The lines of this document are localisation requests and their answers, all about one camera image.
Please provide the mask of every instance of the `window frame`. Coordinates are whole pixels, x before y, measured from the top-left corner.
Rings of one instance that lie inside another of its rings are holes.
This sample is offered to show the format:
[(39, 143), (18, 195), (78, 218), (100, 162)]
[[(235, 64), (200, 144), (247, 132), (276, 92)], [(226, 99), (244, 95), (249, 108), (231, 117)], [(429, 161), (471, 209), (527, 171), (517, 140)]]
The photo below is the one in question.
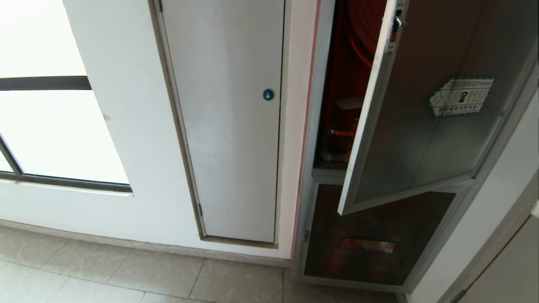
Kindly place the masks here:
[[(0, 79), (0, 91), (92, 90), (88, 76), (20, 77)], [(0, 171), (0, 179), (94, 190), (133, 192), (129, 184), (80, 180), (25, 173), (0, 132), (0, 152), (13, 172)]]

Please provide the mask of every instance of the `sticker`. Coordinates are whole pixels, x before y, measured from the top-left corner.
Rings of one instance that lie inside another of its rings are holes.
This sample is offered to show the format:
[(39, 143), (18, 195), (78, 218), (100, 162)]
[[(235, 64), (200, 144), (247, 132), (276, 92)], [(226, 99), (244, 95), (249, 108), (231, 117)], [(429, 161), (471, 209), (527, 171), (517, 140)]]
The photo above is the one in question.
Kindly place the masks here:
[(435, 118), (478, 114), (494, 77), (451, 77), (429, 97)]
[(372, 241), (357, 238), (340, 238), (339, 249), (364, 250), (383, 253), (392, 253), (397, 243), (386, 241)]

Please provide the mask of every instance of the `glass panel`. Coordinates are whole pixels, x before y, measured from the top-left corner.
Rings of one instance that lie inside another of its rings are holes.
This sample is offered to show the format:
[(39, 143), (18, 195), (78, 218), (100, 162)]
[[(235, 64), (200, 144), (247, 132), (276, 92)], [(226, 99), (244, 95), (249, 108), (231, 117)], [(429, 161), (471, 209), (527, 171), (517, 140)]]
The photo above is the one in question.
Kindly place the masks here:
[(5, 160), (5, 157), (2, 153), (0, 153), (0, 171), (8, 171), (10, 173), (13, 172), (11, 166), (9, 166), (9, 163)]
[(61, 0), (0, 2), (0, 78), (86, 75)]
[(319, 185), (305, 275), (389, 285), (404, 283), (456, 196), (426, 192), (340, 216), (341, 191)]
[(0, 133), (27, 174), (128, 183), (92, 91), (2, 91)]
[[(473, 171), (537, 38), (537, 1), (517, 2), (413, 1), (354, 204)], [(435, 119), (453, 76), (495, 80), (479, 114)]]

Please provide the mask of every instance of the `white wall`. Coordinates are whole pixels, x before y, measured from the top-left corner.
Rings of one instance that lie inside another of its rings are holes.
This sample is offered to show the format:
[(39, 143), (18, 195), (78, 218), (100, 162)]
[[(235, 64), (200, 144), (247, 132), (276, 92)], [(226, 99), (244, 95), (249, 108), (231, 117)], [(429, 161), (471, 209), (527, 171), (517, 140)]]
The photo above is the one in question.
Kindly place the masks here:
[(148, 1), (64, 0), (64, 6), (101, 111), (110, 117), (107, 126), (134, 196), (0, 182), (0, 218), (98, 236), (289, 258), (316, 3), (294, 0), (287, 6), (295, 14), (292, 37), (302, 38), (298, 43), (291, 39), (293, 51), (285, 51), (293, 72), (282, 117), (278, 249), (200, 240)]
[(539, 167), (537, 90), (494, 168), (409, 303), (434, 303), (500, 224)]

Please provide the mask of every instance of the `open glass door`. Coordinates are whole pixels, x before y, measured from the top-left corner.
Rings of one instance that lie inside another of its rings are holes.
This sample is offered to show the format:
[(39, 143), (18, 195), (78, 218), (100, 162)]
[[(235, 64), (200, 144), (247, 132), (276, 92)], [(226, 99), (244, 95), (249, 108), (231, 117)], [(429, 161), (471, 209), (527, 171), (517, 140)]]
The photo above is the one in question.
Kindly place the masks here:
[[(387, 1), (339, 214), (474, 177), (537, 39), (537, 3), (518, 2)], [(455, 106), (430, 102), (444, 89)]]

